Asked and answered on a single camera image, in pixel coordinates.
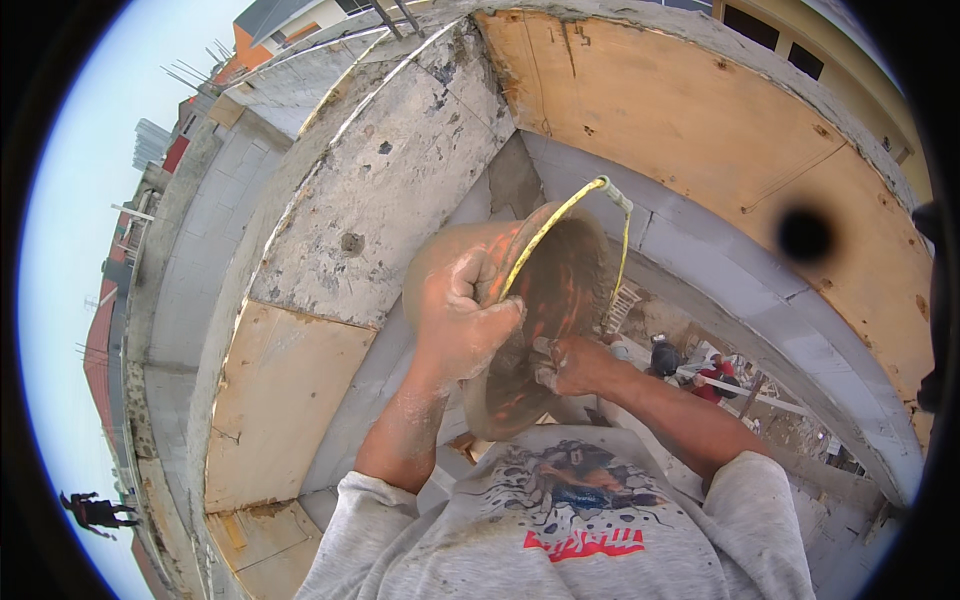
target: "building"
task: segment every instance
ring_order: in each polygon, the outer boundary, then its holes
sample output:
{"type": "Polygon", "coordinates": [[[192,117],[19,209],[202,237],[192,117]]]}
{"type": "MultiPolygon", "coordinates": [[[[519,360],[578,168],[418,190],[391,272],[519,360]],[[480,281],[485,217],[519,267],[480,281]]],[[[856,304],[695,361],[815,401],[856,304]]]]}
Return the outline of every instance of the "building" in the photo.
{"type": "Polygon", "coordinates": [[[370,5],[370,0],[256,0],[233,21],[237,58],[254,70],[290,44],[370,5]]]}
{"type": "Polygon", "coordinates": [[[143,171],[151,160],[160,160],[167,150],[170,132],[149,119],[140,119],[134,128],[133,168],[143,171]]]}
{"type": "MultiPolygon", "coordinates": [[[[295,4],[234,23],[250,72],[191,127],[134,265],[126,422],[171,585],[289,598],[409,364],[418,246],[605,174],[635,203],[624,277],[755,357],[866,471],[778,454],[816,515],[818,598],[852,597],[900,527],[877,505],[919,485],[932,367],[930,253],[909,220],[923,149],[869,41],[816,0],[602,0],[576,19],[550,0],[421,2],[423,41],[295,4]],[[771,234],[811,197],[847,242],[817,272],[771,234]]],[[[619,243],[622,213],[581,205],[619,243]]],[[[438,441],[465,430],[451,401],[438,441]]],[[[422,508],[463,472],[438,455],[422,508]]]]}

